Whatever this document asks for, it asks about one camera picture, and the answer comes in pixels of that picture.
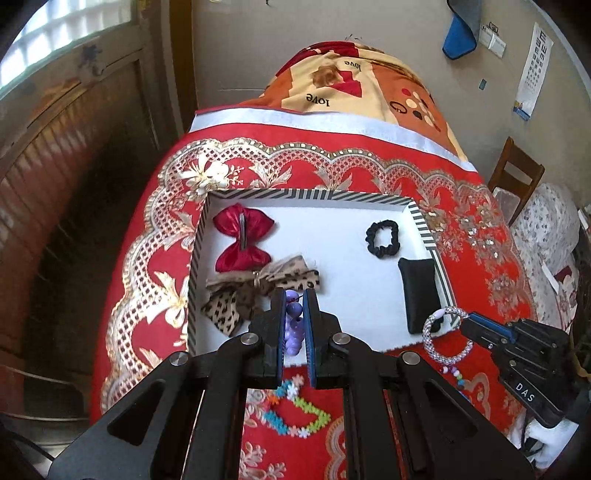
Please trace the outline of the striped white shallow box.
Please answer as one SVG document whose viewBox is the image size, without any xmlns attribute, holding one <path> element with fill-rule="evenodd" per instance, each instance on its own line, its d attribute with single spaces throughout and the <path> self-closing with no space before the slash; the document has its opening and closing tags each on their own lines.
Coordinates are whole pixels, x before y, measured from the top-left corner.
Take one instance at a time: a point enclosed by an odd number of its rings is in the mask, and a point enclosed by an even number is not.
<svg viewBox="0 0 591 480">
<path fill-rule="evenodd" d="M 401 259 L 433 260 L 441 304 L 456 302 L 436 242 L 411 198 L 304 189 L 213 191 L 204 198 L 189 267 L 187 345 L 193 355 L 214 351 L 228 339 L 201 308 L 215 261 L 233 241 L 215 229 L 212 219 L 236 203 L 273 219 L 273 228 L 259 241 L 259 248 L 273 260 L 300 255 L 318 270 L 321 309 L 339 318 L 342 331 L 377 351 L 422 341 L 421 335 L 408 331 Z M 401 248 L 393 257 L 378 259 L 367 249 L 366 232 L 383 220 L 398 224 Z"/>
</svg>

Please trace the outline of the red satin bow clip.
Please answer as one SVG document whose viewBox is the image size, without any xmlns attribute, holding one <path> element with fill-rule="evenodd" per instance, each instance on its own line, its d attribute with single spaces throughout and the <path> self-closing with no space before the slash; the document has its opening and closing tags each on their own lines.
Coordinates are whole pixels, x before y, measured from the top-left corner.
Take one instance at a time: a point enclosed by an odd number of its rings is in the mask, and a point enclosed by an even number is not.
<svg viewBox="0 0 591 480">
<path fill-rule="evenodd" d="M 217 273 L 259 271 L 271 262 L 270 254 L 256 246 L 274 226 L 263 211 L 235 203 L 221 210 L 212 222 L 219 233 L 235 239 L 217 258 Z"/>
</svg>

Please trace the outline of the black velvet jewelry pillow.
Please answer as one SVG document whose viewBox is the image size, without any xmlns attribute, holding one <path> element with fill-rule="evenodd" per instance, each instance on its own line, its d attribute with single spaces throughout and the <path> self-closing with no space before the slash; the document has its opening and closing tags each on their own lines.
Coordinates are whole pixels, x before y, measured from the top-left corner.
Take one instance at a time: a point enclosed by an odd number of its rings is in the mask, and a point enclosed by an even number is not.
<svg viewBox="0 0 591 480">
<path fill-rule="evenodd" d="M 398 262 L 403 280 L 407 326 L 410 334 L 421 334 L 427 318 L 441 308 L 433 259 Z"/>
</svg>

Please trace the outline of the blue grey hanging cloth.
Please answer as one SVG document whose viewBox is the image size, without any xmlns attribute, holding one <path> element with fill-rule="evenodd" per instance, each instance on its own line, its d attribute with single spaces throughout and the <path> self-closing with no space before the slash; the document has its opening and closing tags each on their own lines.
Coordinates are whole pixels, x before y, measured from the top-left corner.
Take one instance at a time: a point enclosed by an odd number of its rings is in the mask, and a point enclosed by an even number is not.
<svg viewBox="0 0 591 480">
<path fill-rule="evenodd" d="M 448 59 L 458 60 L 477 48 L 482 1 L 448 0 L 447 5 L 453 18 L 442 50 Z"/>
</svg>

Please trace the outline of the orange cream love blanket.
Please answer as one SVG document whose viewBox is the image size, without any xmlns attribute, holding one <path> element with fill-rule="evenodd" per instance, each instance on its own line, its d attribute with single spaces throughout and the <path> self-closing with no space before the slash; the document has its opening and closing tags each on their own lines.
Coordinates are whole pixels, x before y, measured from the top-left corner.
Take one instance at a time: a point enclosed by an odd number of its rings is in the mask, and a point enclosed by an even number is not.
<svg viewBox="0 0 591 480">
<path fill-rule="evenodd" d="M 374 118 L 413 130 L 460 160 L 468 159 L 417 74 L 400 59 L 354 42 L 327 41 L 301 49 L 262 95 L 242 105 Z"/>
</svg>

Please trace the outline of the leopard print bow scrunchie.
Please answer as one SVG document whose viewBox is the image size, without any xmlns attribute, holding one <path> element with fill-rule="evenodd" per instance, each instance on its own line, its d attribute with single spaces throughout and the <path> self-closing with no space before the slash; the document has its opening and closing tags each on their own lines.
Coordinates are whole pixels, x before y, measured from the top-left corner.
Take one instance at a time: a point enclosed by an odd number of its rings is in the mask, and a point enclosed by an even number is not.
<svg viewBox="0 0 591 480">
<path fill-rule="evenodd" d="M 274 289 L 301 293 L 307 289 L 318 290 L 320 285 L 318 269 L 308 266 L 301 255 L 272 262 L 259 271 L 218 273 L 205 282 L 209 296 L 200 313 L 229 337 L 243 322 L 262 312 L 259 298 L 269 297 Z"/>
</svg>

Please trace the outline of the white floral fabric pile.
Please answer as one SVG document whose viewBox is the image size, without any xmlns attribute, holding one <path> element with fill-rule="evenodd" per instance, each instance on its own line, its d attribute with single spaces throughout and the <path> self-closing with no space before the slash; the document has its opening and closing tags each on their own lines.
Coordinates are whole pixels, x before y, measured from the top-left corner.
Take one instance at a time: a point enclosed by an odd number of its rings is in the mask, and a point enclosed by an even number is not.
<svg viewBox="0 0 591 480">
<path fill-rule="evenodd" d="M 510 227 L 539 322 L 568 332 L 577 310 L 579 270 L 574 250 L 580 220 L 570 191 L 538 185 Z"/>
</svg>

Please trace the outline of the brown wooden chair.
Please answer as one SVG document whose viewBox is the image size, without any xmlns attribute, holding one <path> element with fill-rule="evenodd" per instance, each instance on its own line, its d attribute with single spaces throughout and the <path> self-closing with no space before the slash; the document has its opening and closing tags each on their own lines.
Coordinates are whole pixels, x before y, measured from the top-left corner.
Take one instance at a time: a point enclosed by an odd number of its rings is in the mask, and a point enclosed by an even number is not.
<svg viewBox="0 0 591 480">
<path fill-rule="evenodd" d="M 542 164 L 518 147 L 511 137 L 507 138 L 488 188 L 508 226 L 517 220 L 544 173 Z"/>
</svg>

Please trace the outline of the wooden slatted radiator cover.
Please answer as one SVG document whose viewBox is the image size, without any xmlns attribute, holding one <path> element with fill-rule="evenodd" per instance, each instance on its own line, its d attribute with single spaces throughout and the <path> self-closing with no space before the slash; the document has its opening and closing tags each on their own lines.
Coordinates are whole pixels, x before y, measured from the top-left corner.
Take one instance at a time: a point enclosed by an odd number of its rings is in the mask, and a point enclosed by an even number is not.
<svg viewBox="0 0 591 480">
<path fill-rule="evenodd" d="M 16 353 L 69 306 L 73 274 L 103 289 L 86 264 L 113 261 L 158 152 L 139 61 L 69 82 L 20 141 L 1 159 L 1 347 Z"/>
</svg>

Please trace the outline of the black fabric scrunchie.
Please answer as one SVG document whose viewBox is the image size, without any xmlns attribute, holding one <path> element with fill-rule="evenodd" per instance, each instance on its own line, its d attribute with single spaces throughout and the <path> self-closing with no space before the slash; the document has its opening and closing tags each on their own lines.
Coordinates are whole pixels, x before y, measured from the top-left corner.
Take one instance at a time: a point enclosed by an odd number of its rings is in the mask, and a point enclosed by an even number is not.
<svg viewBox="0 0 591 480">
<path fill-rule="evenodd" d="M 367 228 L 367 249 L 378 259 L 396 256 L 401 248 L 399 240 L 399 225 L 394 220 L 374 222 Z"/>
</svg>

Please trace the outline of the white wall switch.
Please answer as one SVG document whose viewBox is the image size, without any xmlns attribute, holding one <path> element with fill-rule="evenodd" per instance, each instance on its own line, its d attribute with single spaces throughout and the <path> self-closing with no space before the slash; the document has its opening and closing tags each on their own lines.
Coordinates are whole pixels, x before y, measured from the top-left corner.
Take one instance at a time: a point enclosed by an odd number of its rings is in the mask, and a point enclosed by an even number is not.
<svg viewBox="0 0 591 480">
<path fill-rule="evenodd" d="M 507 44 L 489 26 L 482 25 L 480 27 L 479 42 L 498 58 L 503 58 Z"/>
</svg>

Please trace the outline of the white wall eye chart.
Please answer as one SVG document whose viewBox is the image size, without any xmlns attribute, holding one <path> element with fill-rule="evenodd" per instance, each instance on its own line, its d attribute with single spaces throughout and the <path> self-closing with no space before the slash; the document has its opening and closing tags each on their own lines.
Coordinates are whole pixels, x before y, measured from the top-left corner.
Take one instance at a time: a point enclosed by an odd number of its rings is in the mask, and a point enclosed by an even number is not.
<svg viewBox="0 0 591 480">
<path fill-rule="evenodd" d="M 553 45 L 553 40 L 538 23 L 535 23 L 513 107 L 513 112 L 524 121 L 529 121 L 533 114 L 545 80 Z"/>
</svg>

